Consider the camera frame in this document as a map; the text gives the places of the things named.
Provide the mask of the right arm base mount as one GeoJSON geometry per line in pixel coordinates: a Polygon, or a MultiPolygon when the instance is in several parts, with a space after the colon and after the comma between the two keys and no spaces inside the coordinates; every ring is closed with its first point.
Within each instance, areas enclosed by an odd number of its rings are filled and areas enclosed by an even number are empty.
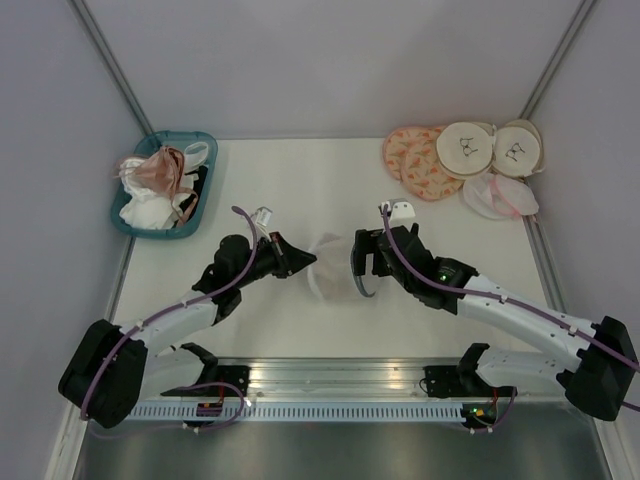
{"type": "Polygon", "coordinates": [[[419,387],[429,398],[467,398],[468,390],[463,386],[454,365],[430,365],[423,368],[419,387]]]}

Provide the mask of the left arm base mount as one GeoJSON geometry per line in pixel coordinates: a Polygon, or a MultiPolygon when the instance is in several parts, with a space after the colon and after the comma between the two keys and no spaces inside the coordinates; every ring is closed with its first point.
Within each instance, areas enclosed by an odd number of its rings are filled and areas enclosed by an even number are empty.
{"type": "MultiPolygon", "coordinates": [[[[243,396],[247,395],[250,382],[251,368],[246,365],[219,365],[214,375],[214,381],[217,383],[228,383],[236,387],[243,396]]],[[[214,386],[213,394],[215,396],[238,398],[238,394],[225,386],[214,386]]]]}

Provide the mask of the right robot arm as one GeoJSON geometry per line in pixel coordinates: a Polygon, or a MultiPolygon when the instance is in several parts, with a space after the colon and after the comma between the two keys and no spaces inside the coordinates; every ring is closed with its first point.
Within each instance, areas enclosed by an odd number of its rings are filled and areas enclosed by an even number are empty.
{"type": "Polygon", "coordinates": [[[418,228],[360,229],[354,237],[355,274],[373,258],[373,273],[393,278],[421,304],[477,320],[523,341],[529,352],[472,344],[455,367],[463,394],[564,396],[581,412],[613,421],[629,404],[626,395],[639,360],[626,326],[610,316],[593,322],[535,306],[508,292],[474,267],[435,257],[418,228]]]}

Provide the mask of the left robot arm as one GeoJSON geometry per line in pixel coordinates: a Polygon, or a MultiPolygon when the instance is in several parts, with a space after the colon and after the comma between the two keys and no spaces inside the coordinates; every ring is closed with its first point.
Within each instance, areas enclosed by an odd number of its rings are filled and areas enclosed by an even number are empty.
{"type": "Polygon", "coordinates": [[[176,304],[128,325],[92,323],[59,380],[59,394],[104,428],[120,424],[141,400],[209,395],[218,384],[218,359],[189,336],[228,318],[242,288],[267,276],[287,279],[316,260],[278,232],[255,244],[242,235],[224,237],[176,304]]]}

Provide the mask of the white mesh laundry bag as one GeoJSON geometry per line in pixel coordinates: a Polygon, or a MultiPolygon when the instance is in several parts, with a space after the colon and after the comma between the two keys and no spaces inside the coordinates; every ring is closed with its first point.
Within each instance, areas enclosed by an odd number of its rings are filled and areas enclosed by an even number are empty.
{"type": "Polygon", "coordinates": [[[324,233],[311,247],[316,261],[307,269],[312,293],[325,303],[373,298],[382,280],[370,270],[355,274],[352,259],[354,241],[333,233],[324,233]]]}

